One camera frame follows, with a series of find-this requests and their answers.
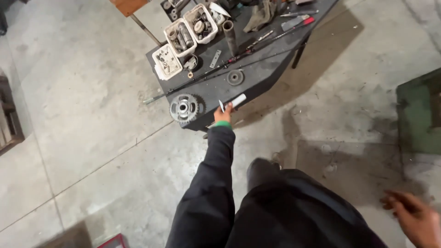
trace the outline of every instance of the concrete floor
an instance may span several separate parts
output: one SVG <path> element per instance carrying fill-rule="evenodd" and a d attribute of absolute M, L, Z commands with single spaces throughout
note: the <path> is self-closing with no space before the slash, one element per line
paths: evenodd
<path fill-rule="evenodd" d="M 236 206 L 249 163 L 282 151 L 287 168 L 322 181 L 403 247 L 377 198 L 393 187 L 441 199 L 441 160 L 406 158 L 403 183 L 393 145 L 395 88 L 441 67 L 440 3 L 340 1 L 299 67 L 234 114 Z M 169 23 L 157 0 L 136 15 L 164 40 L 149 24 Z M 0 157 L 0 247 L 35 247 L 78 223 L 95 246 L 123 233 L 132 248 L 163 247 L 206 141 L 172 122 L 165 99 L 141 104 L 160 92 L 144 56 L 155 44 L 107 0 L 16 2 L 6 17 L 0 68 L 26 140 Z"/>

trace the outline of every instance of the workbench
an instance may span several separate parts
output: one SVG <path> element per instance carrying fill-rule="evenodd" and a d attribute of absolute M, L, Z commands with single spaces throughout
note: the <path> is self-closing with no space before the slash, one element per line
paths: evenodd
<path fill-rule="evenodd" d="M 315 21 L 308 26 L 300 28 L 292 34 L 288 34 L 285 37 L 276 40 L 263 49 L 258 50 L 255 54 L 230 65 L 227 69 L 221 69 L 214 73 L 214 75 L 216 75 L 243 66 L 241 69 L 243 69 L 245 80 L 242 84 L 231 86 L 226 80 L 227 74 L 223 74 L 206 81 L 199 81 L 197 84 L 167 96 L 167 100 L 170 103 L 178 94 L 192 94 L 196 95 L 203 103 L 203 110 L 200 110 L 197 118 L 190 123 L 180 124 L 181 128 L 207 132 L 208 126 L 214 122 L 213 113 L 219 106 L 219 100 L 226 103 L 244 93 L 247 99 L 241 103 L 241 105 L 243 105 L 268 91 L 280 78 L 294 55 L 296 55 L 296 57 L 292 64 L 292 68 L 297 66 L 311 32 L 329 13 L 337 1 L 338 0 L 317 0 L 313 3 L 302 6 L 297 6 L 295 3 L 282 3 L 285 4 L 285 6 L 289 6 L 289 9 L 284 11 L 285 13 L 303 10 L 319 10 L 319 12 L 312 15 L 315 18 Z M 287 17 L 279 17 L 279 12 L 270 24 L 258 32 L 245 33 L 243 32 L 243 28 L 250 20 L 251 9 L 252 7 L 243 6 L 230 11 L 239 51 L 245 50 L 248 45 L 270 30 L 273 30 L 274 32 L 267 39 L 283 33 L 281 24 L 291 19 Z M 166 92 L 169 89 L 188 81 L 188 72 L 185 70 L 168 81 L 160 80 L 158 78 L 154 70 L 155 62 L 152 58 L 152 53 L 158 49 L 159 47 L 154 48 L 148 52 L 146 56 L 162 90 Z M 216 66 L 232 56 L 223 33 L 218 34 L 209 44 L 198 44 L 195 54 L 199 56 L 200 60 L 202 60 L 202 67 L 194 73 L 195 77 L 211 69 L 209 65 L 211 64 L 217 50 L 220 50 L 221 54 Z"/>

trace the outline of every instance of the green machine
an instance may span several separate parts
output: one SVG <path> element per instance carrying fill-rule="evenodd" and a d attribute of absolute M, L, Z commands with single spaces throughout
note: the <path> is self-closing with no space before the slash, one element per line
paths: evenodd
<path fill-rule="evenodd" d="M 441 68 L 396 89 L 403 152 L 441 154 Z"/>

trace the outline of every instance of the green cuff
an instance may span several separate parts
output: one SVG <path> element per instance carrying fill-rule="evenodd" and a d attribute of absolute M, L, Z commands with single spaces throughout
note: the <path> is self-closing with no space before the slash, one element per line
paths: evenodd
<path fill-rule="evenodd" d="M 226 121 L 226 120 L 220 120 L 218 122 L 216 122 L 216 125 L 214 125 L 215 127 L 228 127 L 231 130 L 233 130 L 233 128 L 231 127 L 231 124 Z"/>

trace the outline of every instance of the white tube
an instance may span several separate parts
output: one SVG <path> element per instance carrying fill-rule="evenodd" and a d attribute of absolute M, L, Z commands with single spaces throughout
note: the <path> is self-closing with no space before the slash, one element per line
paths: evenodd
<path fill-rule="evenodd" d="M 247 97 L 245 94 L 241 94 L 240 96 L 236 97 L 231 103 L 233 104 L 233 108 L 237 107 L 237 105 L 241 104 L 243 101 L 245 101 Z"/>

